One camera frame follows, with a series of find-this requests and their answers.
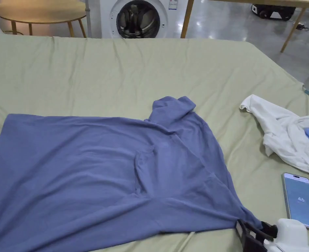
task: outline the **wooden leg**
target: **wooden leg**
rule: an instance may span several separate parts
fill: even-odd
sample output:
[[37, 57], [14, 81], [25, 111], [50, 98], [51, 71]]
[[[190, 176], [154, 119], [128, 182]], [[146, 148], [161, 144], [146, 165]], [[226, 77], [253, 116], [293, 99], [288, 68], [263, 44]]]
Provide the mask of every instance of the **wooden leg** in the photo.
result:
[[67, 24], [68, 24], [70, 36], [71, 36], [72, 38], [74, 38], [75, 36], [74, 36], [73, 26], [72, 26], [71, 22], [67, 22]]
[[82, 30], [83, 37], [84, 37], [84, 38], [87, 38], [86, 32], [85, 32], [85, 29], [84, 29], [84, 27], [83, 27], [83, 24], [82, 24], [82, 20], [81, 20], [81, 19], [79, 19], [79, 23], [80, 23], [80, 27], [81, 27], [81, 30]]
[[11, 26], [12, 26], [12, 34], [17, 35], [16, 22], [11, 21]]
[[32, 36], [33, 33], [32, 33], [32, 24], [29, 24], [29, 35]]
[[282, 48], [281, 48], [281, 50], [280, 50], [281, 53], [284, 52], [284, 50], [285, 50], [285, 48], [286, 48], [288, 42], [290, 41], [290, 39], [291, 39], [291, 37], [292, 37], [292, 35], [293, 35], [293, 32], [294, 32], [295, 29], [297, 28], [298, 23], [300, 22], [300, 19], [302, 18], [302, 15], [303, 15], [303, 13], [305, 12], [305, 10], [306, 10], [306, 8], [302, 8], [302, 10], [301, 10], [301, 12], [300, 12], [298, 18], [296, 19], [296, 21], [295, 21], [295, 23], [294, 23], [294, 25], [293, 25], [293, 27], [292, 27], [292, 30], [291, 30], [290, 34], [288, 35], [288, 37], [287, 37], [285, 43], [283, 44], [283, 46], [282, 46]]
[[186, 33], [188, 29], [188, 24], [189, 24], [189, 18], [191, 17], [191, 13], [192, 13], [193, 3], [194, 3], [194, 0], [188, 0], [186, 14], [184, 15], [184, 21], [183, 21], [181, 37], [180, 37], [182, 39], [186, 38]]

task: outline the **white towel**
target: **white towel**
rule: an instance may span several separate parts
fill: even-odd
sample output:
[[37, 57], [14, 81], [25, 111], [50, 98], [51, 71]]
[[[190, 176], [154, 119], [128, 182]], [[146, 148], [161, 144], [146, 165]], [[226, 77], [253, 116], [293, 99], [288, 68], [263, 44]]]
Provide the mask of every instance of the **white towel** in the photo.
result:
[[240, 105], [252, 113], [264, 131], [266, 155], [275, 152], [284, 162], [309, 172], [309, 139], [304, 128], [309, 128], [309, 115], [299, 117], [258, 96], [250, 95]]

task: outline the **smartphone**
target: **smartphone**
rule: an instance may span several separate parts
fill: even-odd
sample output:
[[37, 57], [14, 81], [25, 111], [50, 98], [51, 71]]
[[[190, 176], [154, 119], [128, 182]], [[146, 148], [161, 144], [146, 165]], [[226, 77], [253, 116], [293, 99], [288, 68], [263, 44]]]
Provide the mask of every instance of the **smartphone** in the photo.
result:
[[309, 179], [284, 173], [282, 184], [288, 218], [309, 228]]

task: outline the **shiny floor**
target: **shiny floor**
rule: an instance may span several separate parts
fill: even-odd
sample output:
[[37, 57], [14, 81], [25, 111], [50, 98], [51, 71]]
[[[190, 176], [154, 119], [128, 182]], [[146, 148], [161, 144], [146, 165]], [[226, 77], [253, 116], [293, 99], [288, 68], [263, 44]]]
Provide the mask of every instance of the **shiny floor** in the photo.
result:
[[[186, 0], [179, 0], [174, 33], [176, 38], [181, 34], [186, 4]], [[248, 41], [309, 88], [309, 30], [296, 30], [285, 52], [280, 53], [282, 44], [300, 10], [295, 11], [290, 21], [283, 22], [261, 19], [255, 16], [250, 8], [251, 4], [195, 0], [186, 37]], [[93, 37], [100, 38], [99, 0], [90, 0], [90, 9]], [[309, 10], [304, 14], [302, 21], [309, 27]], [[0, 26], [3, 29], [10, 29], [10, 24], [5, 20], [0, 20]], [[17, 26], [20, 32], [28, 34], [27, 25]], [[73, 26], [75, 35], [81, 37], [79, 24], [74, 22]], [[33, 33], [69, 36], [67, 24], [33, 25]]]

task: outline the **bed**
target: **bed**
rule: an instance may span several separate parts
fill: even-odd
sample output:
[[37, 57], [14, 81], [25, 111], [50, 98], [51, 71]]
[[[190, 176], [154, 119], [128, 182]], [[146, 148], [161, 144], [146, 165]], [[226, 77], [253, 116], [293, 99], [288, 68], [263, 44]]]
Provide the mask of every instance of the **bed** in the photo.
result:
[[[9, 113], [144, 120], [154, 100], [187, 96], [219, 141], [243, 205], [275, 224], [286, 218], [281, 174], [309, 174], [276, 154], [266, 156], [262, 129], [239, 110], [251, 94], [309, 115], [302, 83], [247, 42], [0, 34], [0, 131]], [[241, 246], [227, 229], [157, 235], [105, 250], [241, 251]]]

